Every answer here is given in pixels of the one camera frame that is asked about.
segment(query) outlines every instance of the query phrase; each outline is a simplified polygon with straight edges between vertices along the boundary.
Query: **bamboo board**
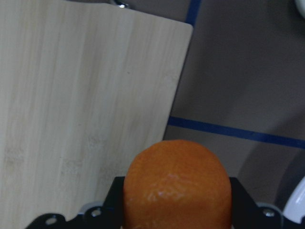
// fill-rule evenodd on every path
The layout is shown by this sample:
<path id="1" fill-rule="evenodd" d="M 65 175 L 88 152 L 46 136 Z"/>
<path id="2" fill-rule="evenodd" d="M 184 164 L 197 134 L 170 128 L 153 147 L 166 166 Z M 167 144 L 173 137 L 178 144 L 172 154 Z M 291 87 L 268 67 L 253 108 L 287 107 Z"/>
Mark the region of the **bamboo board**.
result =
<path id="1" fill-rule="evenodd" d="M 191 33 L 109 4 L 0 0 L 0 228 L 104 199 L 162 139 Z"/>

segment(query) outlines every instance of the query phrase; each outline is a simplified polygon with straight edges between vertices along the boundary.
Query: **metal bolt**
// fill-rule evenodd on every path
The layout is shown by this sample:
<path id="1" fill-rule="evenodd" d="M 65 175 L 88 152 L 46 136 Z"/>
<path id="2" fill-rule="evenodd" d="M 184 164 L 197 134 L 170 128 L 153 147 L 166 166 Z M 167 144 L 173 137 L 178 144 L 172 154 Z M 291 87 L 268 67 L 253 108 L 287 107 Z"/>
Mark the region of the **metal bolt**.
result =
<path id="1" fill-rule="evenodd" d="M 97 216 L 99 216 L 101 213 L 102 213 L 101 209 L 98 208 L 98 209 L 93 210 L 93 211 L 91 212 L 91 215 L 92 215 L 93 217 L 97 217 Z"/>
<path id="2" fill-rule="evenodd" d="M 275 216 L 275 212 L 270 208 L 265 208 L 263 210 L 263 214 L 267 217 L 274 217 Z"/>
<path id="3" fill-rule="evenodd" d="M 54 224 L 54 223 L 56 223 L 56 222 L 57 222 L 57 219 L 56 219 L 55 216 L 53 216 L 52 218 L 48 218 L 48 219 L 46 220 L 46 225 L 52 225 L 52 224 Z"/>

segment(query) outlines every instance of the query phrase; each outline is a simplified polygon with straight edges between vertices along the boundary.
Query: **round orange object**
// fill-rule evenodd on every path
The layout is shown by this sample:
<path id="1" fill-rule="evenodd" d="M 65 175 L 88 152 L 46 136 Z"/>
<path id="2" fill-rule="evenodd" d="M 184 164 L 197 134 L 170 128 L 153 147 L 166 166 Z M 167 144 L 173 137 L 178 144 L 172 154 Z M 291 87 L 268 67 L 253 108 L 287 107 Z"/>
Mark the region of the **round orange object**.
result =
<path id="1" fill-rule="evenodd" d="M 231 183 L 219 159 L 185 140 L 136 156 L 123 188 L 125 229 L 230 229 Z"/>

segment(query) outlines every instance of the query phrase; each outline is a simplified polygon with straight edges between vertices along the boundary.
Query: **wooden cutting board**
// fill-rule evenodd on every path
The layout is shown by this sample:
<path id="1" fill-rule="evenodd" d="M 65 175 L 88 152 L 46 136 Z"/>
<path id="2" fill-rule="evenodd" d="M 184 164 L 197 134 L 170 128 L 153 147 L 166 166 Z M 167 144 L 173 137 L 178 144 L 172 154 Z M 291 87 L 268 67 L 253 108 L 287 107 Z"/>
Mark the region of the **wooden cutting board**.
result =
<path id="1" fill-rule="evenodd" d="M 109 4 L 0 0 L 0 228 L 104 200 L 162 139 L 191 33 Z"/>

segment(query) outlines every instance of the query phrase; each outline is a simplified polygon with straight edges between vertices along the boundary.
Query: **blue line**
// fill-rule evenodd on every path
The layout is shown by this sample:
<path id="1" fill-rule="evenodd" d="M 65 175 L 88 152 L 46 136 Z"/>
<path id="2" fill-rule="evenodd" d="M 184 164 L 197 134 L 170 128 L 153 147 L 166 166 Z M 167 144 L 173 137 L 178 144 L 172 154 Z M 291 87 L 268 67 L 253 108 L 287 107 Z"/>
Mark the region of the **blue line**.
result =
<path id="1" fill-rule="evenodd" d="M 168 125 L 198 130 L 213 134 L 226 135 L 232 137 L 238 137 L 258 142 L 272 143 L 283 146 L 291 146 L 296 148 L 305 149 L 305 141 L 300 139 L 294 139 L 289 137 L 281 137 L 277 135 L 264 134 L 249 130 L 237 129 L 222 125 L 215 125 L 210 123 L 203 123 L 194 120 L 188 120 L 184 118 L 170 116 Z"/>
<path id="2" fill-rule="evenodd" d="M 201 0 L 191 0 L 185 20 L 186 23 L 191 24 L 192 26 L 195 25 L 199 13 L 200 4 Z"/>

